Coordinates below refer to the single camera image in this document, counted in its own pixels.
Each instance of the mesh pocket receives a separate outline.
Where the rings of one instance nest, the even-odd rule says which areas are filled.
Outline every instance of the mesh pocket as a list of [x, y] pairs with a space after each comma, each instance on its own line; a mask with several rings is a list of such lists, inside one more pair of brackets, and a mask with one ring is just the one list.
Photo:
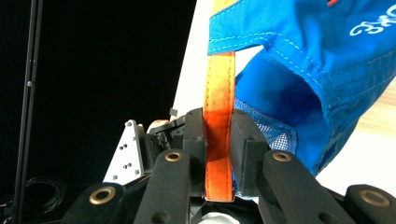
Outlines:
[[271, 149], [288, 151], [295, 154], [297, 147], [297, 133], [295, 128], [265, 116], [238, 99], [235, 99], [234, 107], [247, 112], [253, 118], [267, 139]]

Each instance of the black background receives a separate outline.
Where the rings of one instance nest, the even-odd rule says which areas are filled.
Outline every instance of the black background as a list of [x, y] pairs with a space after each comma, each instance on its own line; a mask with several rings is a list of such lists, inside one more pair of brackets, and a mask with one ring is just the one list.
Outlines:
[[[30, 3], [1, 5], [4, 195], [15, 182]], [[27, 179], [60, 177], [74, 197], [103, 180], [126, 120], [147, 128], [169, 118], [194, 6], [191, 0], [44, 2]]]

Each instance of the orange strap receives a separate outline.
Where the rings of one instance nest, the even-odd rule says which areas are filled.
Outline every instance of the orange strap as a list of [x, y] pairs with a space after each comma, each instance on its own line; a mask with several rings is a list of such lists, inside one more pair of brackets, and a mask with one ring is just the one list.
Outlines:
[[[215, 0], [216, 13], [236, 0]], [[230, 128], [235, 95], [235, 53], [208, 57], [204, 101], [207, 138], [206, 199], [218, 202], [233, 200], [232, 166], [230, 161]]]

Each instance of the blue fabric bag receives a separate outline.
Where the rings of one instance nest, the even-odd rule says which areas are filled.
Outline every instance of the blue fabric bag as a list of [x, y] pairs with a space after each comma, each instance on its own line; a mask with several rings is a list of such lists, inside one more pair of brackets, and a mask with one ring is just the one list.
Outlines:
[[208, 54], [254, 46], [235, 107], [317, 175], [396, 75], [396, 2], [240, 0], [211, 17]]

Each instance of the silver metal plate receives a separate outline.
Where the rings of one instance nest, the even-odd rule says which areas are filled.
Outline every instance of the silver metal plate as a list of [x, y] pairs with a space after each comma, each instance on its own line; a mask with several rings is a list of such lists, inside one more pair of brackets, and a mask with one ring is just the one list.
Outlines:
[[120, 142], [108, 166], [103, 182], [126, 185], [144, 173], [137, 125], [132, 119], [125, 123]]

